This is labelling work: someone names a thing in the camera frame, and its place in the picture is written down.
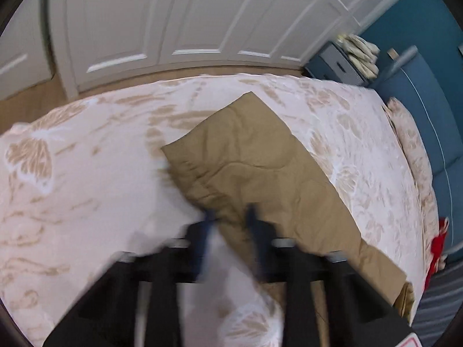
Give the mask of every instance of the drawer handle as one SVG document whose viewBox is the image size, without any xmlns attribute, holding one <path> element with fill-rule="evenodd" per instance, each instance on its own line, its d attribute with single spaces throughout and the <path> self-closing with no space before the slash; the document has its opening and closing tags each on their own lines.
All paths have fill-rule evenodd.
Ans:
<svg viewBox="0 0 463 347">
<path fill-rule="evenodd" d="M 337 66 L 344 72 L 344 73 L 347 73 L 344 68 L 341 66 L 341 64 L 339 62 L 336 62 L 337 63 Z"/>
</svg>

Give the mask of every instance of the wooden floor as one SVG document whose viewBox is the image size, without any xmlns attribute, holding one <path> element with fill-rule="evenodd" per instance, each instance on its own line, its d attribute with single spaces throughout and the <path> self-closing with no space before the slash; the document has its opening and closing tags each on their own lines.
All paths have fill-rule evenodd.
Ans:
<svg viewBox="0 0 463 347">
<path fill-rule="evenodd" d="M 124 89 L 138 84 L 147 84 L 159 80 L 175 80 L 177 78 L 193 77 L 201 74 L 232 75 L 238 73 L 275 75 L 290 74 L 300 77 L 300 71 L 294 69 L 279 69 L 269 67 L 202 67 L 180 70 L 162 71 L 159 73 L 129 78 L 112 84 L 97 87 L 79 94 L 79 99 L 101 94 L 106 91 Z M 14 123 L 31 123 L 47 114 L 52 109 L 69 103 L 61 80 L 55 75 L 52 80 L 37 84 L 21 91 L 8 99 L 0 101 L 0 134 L 6 132 Z"/>
</svg>

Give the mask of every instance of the white floral bed sheet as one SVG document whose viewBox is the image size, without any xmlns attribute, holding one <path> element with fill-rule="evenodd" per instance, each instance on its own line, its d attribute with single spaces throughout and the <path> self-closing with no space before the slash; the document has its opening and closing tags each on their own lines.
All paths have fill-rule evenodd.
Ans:
<svg viewBox="0 0 463 347">
<path fill-rule="evenodd" d="M 35 346 L 114 252 L 151 252 L 200 219 L 159 148 L 249 91 L 314 156 L 363 238 L 407 273 L 418 303 L 430 252 L 414 179 L 376 92 L 205 75 L 76 101 L 0 138 L 0 297 Z M 186 346 L 279 345 L 281 310 L 216 231 L 210 249 L 204 283 L 181 290 Z"/>
</svg>

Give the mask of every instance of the white cord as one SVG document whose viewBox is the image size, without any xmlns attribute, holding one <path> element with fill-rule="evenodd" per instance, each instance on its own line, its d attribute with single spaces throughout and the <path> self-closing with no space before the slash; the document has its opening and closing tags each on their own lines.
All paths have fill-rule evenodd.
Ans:
<svg viewBox="0 0 463 347">
<path fill-rule="evenodd" d="M 404 72 L 404 74 L 406 75 L 406 77 L 407 77 L 408 80 L 410 81 L 411 85 L 412 85 L 413 88 L 415 89 L 416 94 L 417 94 L 418 97 L 420 98 L 421 104 L 423 105 L 423 108 L 425 109 L 426 116 L 428 116 L 429 123 L 431 124 L 432 130 L 434 130 L 434 134 L 436 135 L 437 142 L 439 143 L 440 152 L 442 153 L 442 159 L 444 160 L 444 171 L 445 171 L 445 176 L 447 177 L 447 184 L 449 185 L 449 194 L 450 194 L 450 224 L 451 224 L 451 226 L 452 226 L 452 241 L 451 241 L 451 245 L 453 245 L 453 200 L 452 200 L 452 189 L 450 188 L 449 174 L 447 173 L 447 169 L 446 169 L 446 167 L 445 167 L 445 156 L 444 156 L 444 151 L 442 150 L 442 145 L 440 144 L 439 136 L 437 135 L 436 128 L 434 128 L 434 125 L 432 124 L 432 121 L 431 121 L 431 119 L 429 118 L 428 111 L 427 111 L 427 109 L 426 109 L 425 104 L 423 103 L 423 99 L 421 99 L 420 93 L 419 93 L 418 90 L 416 89 L 415 85 L 414 85 L 413 82 L 411 81 L 411 79 L 410 79 L 410 77 L 408 76 L 408 74 L 405 73 L 405 70 L 403 70 L 402 68 L 400 68 L 400 70 L 402 70 L 402 71 Z"/>
</svg>

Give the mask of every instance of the floral pillow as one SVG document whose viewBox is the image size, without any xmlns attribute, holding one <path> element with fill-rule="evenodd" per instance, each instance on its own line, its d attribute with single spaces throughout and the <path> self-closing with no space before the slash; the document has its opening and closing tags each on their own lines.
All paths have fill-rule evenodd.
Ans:
<svg viewBox="0 0 463 347">
<path fill-rule="evenodd" d="M 395 129 L 418 189 L 423 215 L 423 238 L 427 268 L 431 264 L 432 239 L 439 233 L 437 200 L 432 188 L 432 170 L 420 132 L 411 113 L 396 98 L 390 98 L 386 112 Z"/>
</svg>

